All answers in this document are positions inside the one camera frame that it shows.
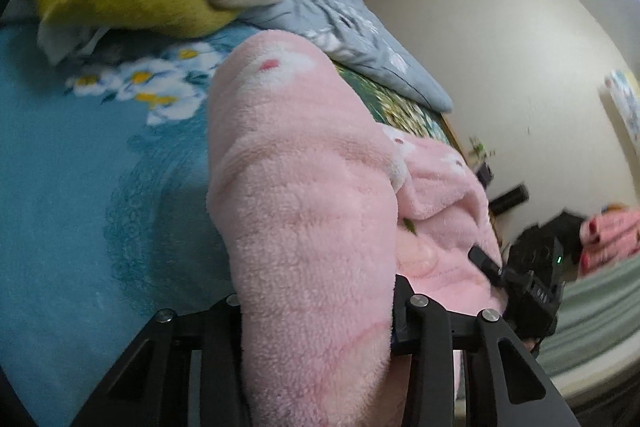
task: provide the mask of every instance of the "pink patterned fabric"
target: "pink patterned fabric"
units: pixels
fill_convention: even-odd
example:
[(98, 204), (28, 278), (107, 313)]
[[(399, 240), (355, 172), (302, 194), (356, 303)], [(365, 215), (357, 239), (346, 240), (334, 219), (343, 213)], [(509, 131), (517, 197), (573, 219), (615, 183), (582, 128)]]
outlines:
[(462, 158), (374, 123), (305, 39), (261, 32), (218, 68), (209, 166), (260, 427), (399, 425), (409, 363), (390, 360), (396, 269), (448, 309), (502, 308), (466, 259), (474, 243), (499, 255)]
[(640, 210), (616, 210), (591, 217), (580, 227), (580, 276), (628, 259), (640, 251)]

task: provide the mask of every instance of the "metal screw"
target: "metal screw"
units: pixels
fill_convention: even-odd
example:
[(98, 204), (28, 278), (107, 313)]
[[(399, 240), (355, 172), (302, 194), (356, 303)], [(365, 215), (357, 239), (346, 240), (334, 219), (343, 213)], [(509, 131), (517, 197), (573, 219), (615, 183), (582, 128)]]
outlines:
[(500, 320), (500, 314), (496, 310), (492, 310), (491, 308), (487, 308), (482, 310), (482, 318), (487, 322), (497, 322)]
[(411, 296), (409, 302), (411, 302), (412, 306), (415, 306), (417, 308), (424, 308), (427, 304), (429, 304), (429, 298), (427, 297), (427, 295), (417, 293)]
[(170, 310), (169, 308), (165, 308), (164, 310), (160, 310), (156, 313), (155, 319), (156, 322), (165, 323), (171, 322), (175, 317), (175, 312)]
[(229, 295), (226, 298), (226, 303), (229, 306), (233, 306), (233, 308), (235, 308), (236, 306), (239, 306), (240, 305), (240, 301), (238, 300), (238, 295), (235, 294), (235, 293), (232, 293), (231, 295)]

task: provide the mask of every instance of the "yellow flower center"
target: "yellow flower center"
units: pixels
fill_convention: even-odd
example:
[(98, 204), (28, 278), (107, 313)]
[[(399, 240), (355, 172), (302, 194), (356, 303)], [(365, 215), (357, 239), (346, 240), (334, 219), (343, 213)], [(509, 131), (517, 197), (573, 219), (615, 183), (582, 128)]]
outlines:
[(178, 52), (178, 58), (180, 58), (180, 60), (187, 60), (188, 58), (195, 58), (197, 56), (198, 52), (190, 48), (184, 48)]
[(136, 71), (131, 75), (131, 84), (144, 84), (152, 76), (148, 71)]
[(178, 101), (177, 96), (159, 96), (157, 94), (153, 94), (152, 92), (139, 92), (135, 96), (135, 100), (139, 102), (146, 102), (149, 105), (149, 109), (153, 109), (156, 105), (172, 105)]
[(93, 86), (98, 83), (98, 75), (97, 74), (86, 74), (85, 76), (81, 76), (76, 81), (76, 86)]

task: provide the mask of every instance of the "beige wall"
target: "beige wall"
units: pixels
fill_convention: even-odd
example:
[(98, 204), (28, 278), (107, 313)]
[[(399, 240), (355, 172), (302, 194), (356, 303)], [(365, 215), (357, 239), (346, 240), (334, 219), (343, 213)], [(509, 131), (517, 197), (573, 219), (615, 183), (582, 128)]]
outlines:
[(529, 187), (529, 203), (500, 220), (507, 239), (565, 206), (589, 214), (638, 202), (599, 93), (610, 70), (628, 66), (578, 0), (366, 3), (448, 90), (463, 145), (478, 135), (495, 149), (490, 197)]

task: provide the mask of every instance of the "gray pillow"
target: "gray pillow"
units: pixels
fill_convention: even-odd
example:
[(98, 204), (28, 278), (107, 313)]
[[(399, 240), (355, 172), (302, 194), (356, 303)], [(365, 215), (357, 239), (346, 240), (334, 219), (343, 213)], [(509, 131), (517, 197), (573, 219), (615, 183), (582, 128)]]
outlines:
[(430, 109), (452, 109), (445, 90), (362, 0), (282, 0), (251, 8), (239, 18), (259, 28), (296, 33), (336, 62)]

